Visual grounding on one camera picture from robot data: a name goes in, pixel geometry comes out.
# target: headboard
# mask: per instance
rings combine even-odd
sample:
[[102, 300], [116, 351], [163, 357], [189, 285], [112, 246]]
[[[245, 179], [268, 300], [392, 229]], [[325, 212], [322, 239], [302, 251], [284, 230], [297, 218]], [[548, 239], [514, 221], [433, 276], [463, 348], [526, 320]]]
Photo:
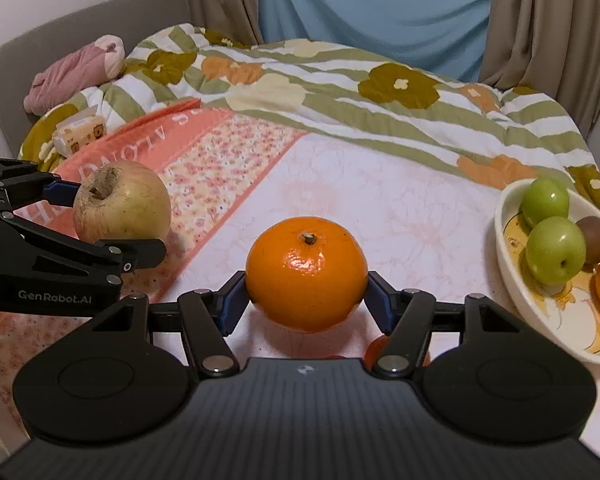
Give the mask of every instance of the headboard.
[[0, 46], [0, 127], [14, 155], [38, 119], [22, 101], [34, 76], [104, 34], [122, 38], [129, 53], [170, 25], [190, 22], [187, 0], [111, 0], [45, 23]]

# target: apple stem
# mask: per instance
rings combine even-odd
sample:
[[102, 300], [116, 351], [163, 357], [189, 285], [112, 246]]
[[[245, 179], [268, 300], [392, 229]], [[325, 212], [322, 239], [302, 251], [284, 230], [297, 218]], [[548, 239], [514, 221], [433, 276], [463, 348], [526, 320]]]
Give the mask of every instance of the apple stem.
[[311, 233], [302, 233], [302, 238], [304, 238], [304, 243], [307, 245], [313, 245], [318, 241], [318, 238]]
[[94, 197], [96, 197], [98, 200], [104, 200], [104, 197], [101, 195], [101, 193], [95, 189], [94, 187], [92, 187], [89, 190], [89, 193], [91, 193]]

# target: pink pillow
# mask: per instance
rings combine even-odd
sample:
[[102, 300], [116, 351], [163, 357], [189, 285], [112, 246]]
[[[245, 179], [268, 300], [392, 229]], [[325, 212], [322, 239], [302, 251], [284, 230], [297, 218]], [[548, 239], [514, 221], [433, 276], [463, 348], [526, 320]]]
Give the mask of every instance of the pink pillow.
[[98, 38], [37, 74], [24, 98], [24, 109], [42, 117], [76, 92], [114, 79], [124, 63], [125, 48], [120, 38], [110, 34]]

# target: white bowl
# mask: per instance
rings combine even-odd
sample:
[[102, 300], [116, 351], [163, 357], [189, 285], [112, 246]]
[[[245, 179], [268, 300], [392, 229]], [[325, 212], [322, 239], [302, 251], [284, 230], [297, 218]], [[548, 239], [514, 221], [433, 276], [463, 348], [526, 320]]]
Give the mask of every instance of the white bowl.
[[[532, 182], [519, 180], [507, 186], [496, 209], [496, 251], [504, 284], [529, 325], [580, 361], [600, 364], [600, 303], [589, 290], [592, 272], [583, 270], [564, 288], [548, 290], [520, 266], [528, 236], [519, 216], [520, 203]], [[576, 192], [569, 190], [569, 198], [571, 221], [600, 218], [600, 211]]]

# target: blue curtain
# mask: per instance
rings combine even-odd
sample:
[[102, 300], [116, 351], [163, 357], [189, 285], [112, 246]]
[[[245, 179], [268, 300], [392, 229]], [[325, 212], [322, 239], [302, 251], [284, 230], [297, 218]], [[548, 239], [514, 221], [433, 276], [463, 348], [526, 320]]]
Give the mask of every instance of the blue curtain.
[[267, 43], [343, 43], [462, 81], [476, 81], [491, 0], [260, 0]]

